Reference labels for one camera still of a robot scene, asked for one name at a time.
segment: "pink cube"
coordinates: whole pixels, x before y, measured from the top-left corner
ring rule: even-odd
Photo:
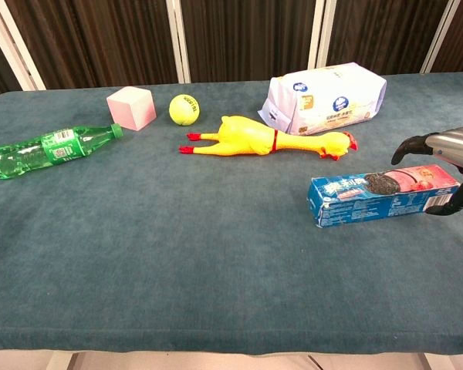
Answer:
[[[127,86],[106,98],[113,121],[139,131],[156,118],[151,91]]]

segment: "tissue package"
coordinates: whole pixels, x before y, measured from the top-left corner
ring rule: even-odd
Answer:
[[[371,119],[385,91],[385,79],[356,63],[309,69],[272,78],[259,115],[274,129],[310,135]]]

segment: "bottle cap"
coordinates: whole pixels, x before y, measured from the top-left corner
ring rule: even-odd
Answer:
[[[119,139],[123,136],[122,127],[120,127],[118,123],[111,125],[111,130],[113,131],[113,135],[115,135],[115,139]]]

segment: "rubber chicken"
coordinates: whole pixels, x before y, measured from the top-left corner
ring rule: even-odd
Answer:
[[[320,136],[293,136],[272,129],[252,119],[241,116],[223,116],[218,133],[188,133],[190,141],[216,140],[211,146],[181,146],[183,154],[211,154],[234,156],[258,154],[264,156],[280,149],[312,150],[321,158],[330,156],[338,160],[348,153],[348,148],[358,149],[349,133],[325,133]]]

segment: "green plastic bottle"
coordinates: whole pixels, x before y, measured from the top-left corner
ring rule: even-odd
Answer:
[[[122,128],[115,123],[107,127],[76,126],[21,143],[1,145],[0,179],[12,179],[38,168],[89,156],[109,141],[122,136]]]

